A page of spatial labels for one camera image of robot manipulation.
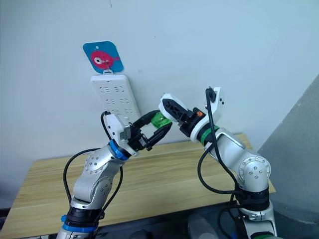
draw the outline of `silver arm segment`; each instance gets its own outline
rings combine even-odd
[[[224,128],[217,130],[216,138],[220,156],[225,165],[236,173],[241,189],[248,192],[261,192],[268,189],[268,178],[271,172],[268,160],[253,150],[247,149],[238,137]],[[214,149],[209,154],[217,161]],[[252,211],[245,208],[239,208],[239,210],[243,214],[248,236],[261,229],[277,236],[271,202],[265,210]]]
[[[215,134],[220,156],[224,164],[237,174],[240,188],[249,192],[267,189],[271,172],[268,160],[247,149],[239,138],[224,128],[220,128]],[[209,154],[217,159],[214,149]]]
[[[90,154],[85,160],[81,176],[74,184],[71,206],[102,208],[111,191],[113,178],[124,163],[113,156],[108,145]]]

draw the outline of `white wall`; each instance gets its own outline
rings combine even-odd
[[[110,8],[109,0],[2,0],[0,7],[0,207],[11,205],[33,161],[107,142],[85,42],[115,43],[142,114],[163,92],[203,108],[204,89],[222,86],[219,125],[246,133],[256,149],[319,71],[316,1],[112,0]],[[179,140],[175,128],[163,142]]]

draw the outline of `blue ring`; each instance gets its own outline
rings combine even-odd
[[[77,227],[71,227],[69,225],[63,224],[63,229],[74,232],[74,233],[90,233],[97,229],[97,227],[89,227],[89,228],[77,228]]]
[[[116,157],[117,157],[117,158],[119,158],[119,159],[121,159],[121,160],[124,160],[124,161],[129,159],[129,158],[127,158],[123,153],[121,153],[121,152],[116,148],[116,146],[115,146],[113,140],[111,140],[111,141],[109,142],[109,145],[110,145],[111,149],[114,151],[114,153],[116,154]]]

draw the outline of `green ring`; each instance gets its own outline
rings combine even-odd
[[[219,127],[216,126],[216,125],[214,125],[214,130],[215,130],[215,132],[216,132],[218,129],[219,129]],[[205,142],[206,137],[207,137],[210,133],[211,133],[211,129],[208,128],[208,129],[202,134],[202,136],[201,136],[201,138],[200,138],[200,143],[201,143],[203,146],[204,146],[204,142]]]
[[[271,236],[272,235],[259,235],[259,236],[256,236],[254,239],[265,239],[265,238],[269,238]]]
[[[211,129],[208,128],[201,136],[200,138],[200,143],[204,146],[204,142],[205,142],[205,139],[206,137],[211,133]]]

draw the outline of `wall socket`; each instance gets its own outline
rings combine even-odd
[[[92,76],[91,84],[100,96],[103,106],[123,122],[134,122],[140,118],[135,98],[125,75]]]

